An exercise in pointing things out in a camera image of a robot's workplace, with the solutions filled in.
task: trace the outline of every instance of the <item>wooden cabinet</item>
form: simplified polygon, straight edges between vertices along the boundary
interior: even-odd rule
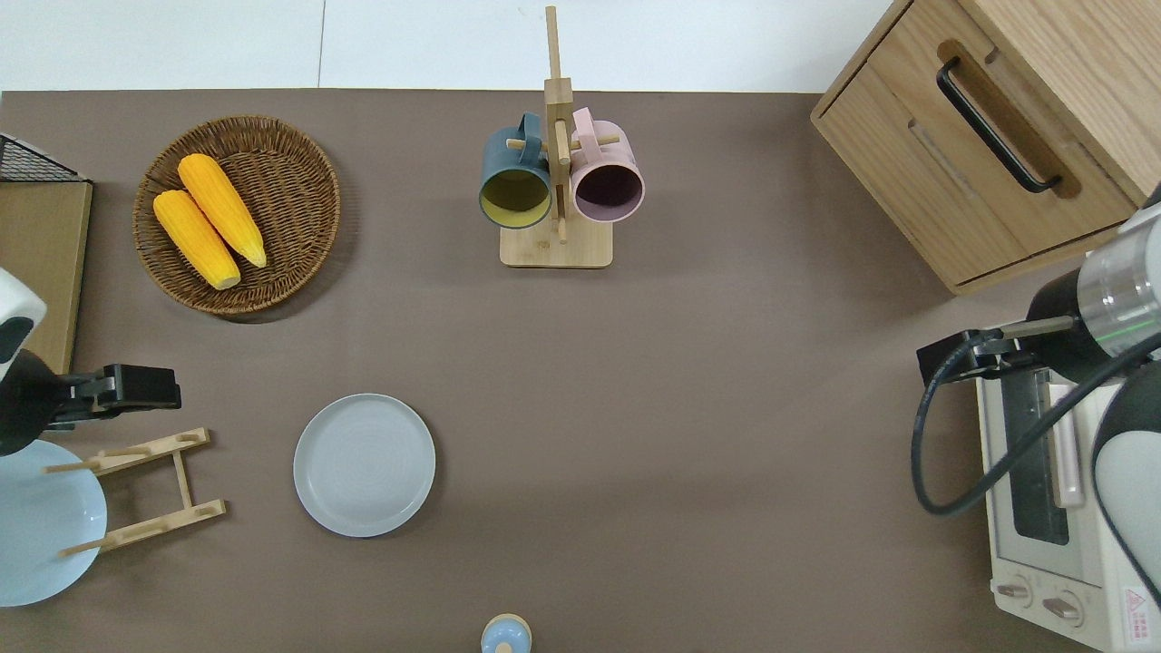
[[[812,120],[966,293],[1095,247],[1161,182],[1159,51],[1156,0],[896,0]]]

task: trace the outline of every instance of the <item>plate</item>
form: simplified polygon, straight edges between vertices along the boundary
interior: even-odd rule
[[[57,557],[104,537],[108,516],[101,483],[88,469],[41,472],[68,462],[80,459],[44,440],[0,457],[0,607],[64,591],[96,558],[98,548]]]
[[[250,209],[266,267],[235,254],[241,281],[215,290],[186,260],[153,215],[153,198],[182,188],[178,163],[201,152],[217,159]],[[230,116],[200,124],[165,149],[145,172],[134,202],[134,244],[145,271],[178,302],[212,315],[271,308],[310,281],[339,229],[339,181],[309,136],[279,119]]]
[[[316,415],[294,452],[303,508],[344,536],[374,537],[402,526],[435,480],[435,444],[402,401],[345,396]]]

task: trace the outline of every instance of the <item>white wall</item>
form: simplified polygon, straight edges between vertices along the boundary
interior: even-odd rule
[[[0,0],[0,91],[541,88],[545,3]],[[821,92],[889,0],[556,0],[577,89]]]

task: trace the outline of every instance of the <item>wire basket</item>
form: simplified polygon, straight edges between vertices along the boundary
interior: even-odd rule
[[[0,181],[88,181],[33,145],[0,134]]]

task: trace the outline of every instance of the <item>round woven basket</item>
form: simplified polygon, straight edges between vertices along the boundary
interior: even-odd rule
[[[266,247],[261,268],[231,250],[241,281],[225,290],[194,271],[153,215],[153,198],[183,188],[178,163],[194,152],[222,165]],[[214,315],[254,313],[293,295],[322,267],[338,229],[331,162],[305,134],[266,116],[224,117],[187,131],[153,160],[134,203],[134,243],[150,277],[174,300]]]

